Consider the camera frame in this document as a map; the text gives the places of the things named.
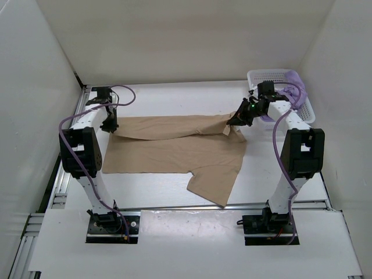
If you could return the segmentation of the beige t shirt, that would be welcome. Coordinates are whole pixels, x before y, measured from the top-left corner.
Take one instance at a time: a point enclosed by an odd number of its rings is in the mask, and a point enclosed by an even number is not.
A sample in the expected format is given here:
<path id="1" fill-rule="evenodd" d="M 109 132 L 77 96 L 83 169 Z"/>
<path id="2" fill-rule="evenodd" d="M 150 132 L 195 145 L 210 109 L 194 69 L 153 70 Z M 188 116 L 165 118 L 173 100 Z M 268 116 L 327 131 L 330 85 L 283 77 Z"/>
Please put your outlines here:
<path id="1" fill-rule="evenodd" d="M 227 124 L 231 116 L 121 117 L 102 171 L 191 173 L 187 190 L 225 207 L 246 151 L 245 137 Z"/>

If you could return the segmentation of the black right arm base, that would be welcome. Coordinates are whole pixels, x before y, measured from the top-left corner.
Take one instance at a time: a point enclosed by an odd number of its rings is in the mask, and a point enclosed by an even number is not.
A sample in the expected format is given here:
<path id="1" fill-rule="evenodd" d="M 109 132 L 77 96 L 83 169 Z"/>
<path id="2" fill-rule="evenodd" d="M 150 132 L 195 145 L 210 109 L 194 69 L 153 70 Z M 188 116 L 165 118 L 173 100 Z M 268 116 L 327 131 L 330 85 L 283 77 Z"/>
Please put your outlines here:
<path id="1" fill-rule="evenodd" d="M 300 244 L 289 213 L 272 213 L 269 208 L 264 208 L 259 215 L 243 215 L 237 225 L 243 228 L 245 246 Z"/>

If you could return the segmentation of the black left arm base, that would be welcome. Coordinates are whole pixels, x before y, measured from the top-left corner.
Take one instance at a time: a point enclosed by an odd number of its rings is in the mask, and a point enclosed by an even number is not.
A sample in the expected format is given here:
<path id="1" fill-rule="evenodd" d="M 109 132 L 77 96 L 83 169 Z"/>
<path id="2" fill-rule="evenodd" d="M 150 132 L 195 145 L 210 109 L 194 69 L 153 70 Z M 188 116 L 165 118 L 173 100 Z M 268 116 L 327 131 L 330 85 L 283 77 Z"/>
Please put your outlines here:
<path id="1" fill-rule="evenodd" d="M 121 217 L 100 222 L 97 217 L 90 216 L 85 242 L 88 244 L 137 244 L 141 216 L 130 213 L 124 218 L 127 222 L 128 234 Z"/>

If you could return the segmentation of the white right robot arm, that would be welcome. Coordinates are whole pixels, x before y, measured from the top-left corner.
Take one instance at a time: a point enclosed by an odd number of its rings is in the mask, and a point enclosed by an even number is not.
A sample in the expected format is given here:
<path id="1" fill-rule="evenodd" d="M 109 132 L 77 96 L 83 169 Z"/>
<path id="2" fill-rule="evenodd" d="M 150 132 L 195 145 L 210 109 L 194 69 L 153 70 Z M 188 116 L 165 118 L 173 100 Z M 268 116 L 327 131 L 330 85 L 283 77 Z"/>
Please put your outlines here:
<path id="1" fill-rule="evenodd" d="M 244 98 L 227 124 L 251 126 L 255 118 L 264 115 L 275 121 L 273 148 L 282 171 L 274 194 L 262 210 L 261 225 L 273 233 L 290 222 L 292 204 L 300 189 L 322 169 L 325 133 L 305 123 L 284 96 Z"/>

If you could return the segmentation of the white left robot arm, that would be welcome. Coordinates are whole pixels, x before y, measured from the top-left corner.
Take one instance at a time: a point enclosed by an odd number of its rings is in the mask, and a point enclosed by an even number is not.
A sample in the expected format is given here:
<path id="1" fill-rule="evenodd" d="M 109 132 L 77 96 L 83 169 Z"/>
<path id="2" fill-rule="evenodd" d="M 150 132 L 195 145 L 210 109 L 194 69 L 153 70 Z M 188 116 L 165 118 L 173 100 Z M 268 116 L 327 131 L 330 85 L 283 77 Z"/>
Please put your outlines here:
<path id="1" fill-rule="evenodd" d="M 89 100 L 88 110 L 63 119 L 59 124 L 62 166 L 84 189 L 91 209 L 88 214 L 110 233 L 120 230 L 123 218 L 102 179 L 103 158 L 96 137 L 99 129 L 113 133 L 118 128 L 115 97 Z"/>

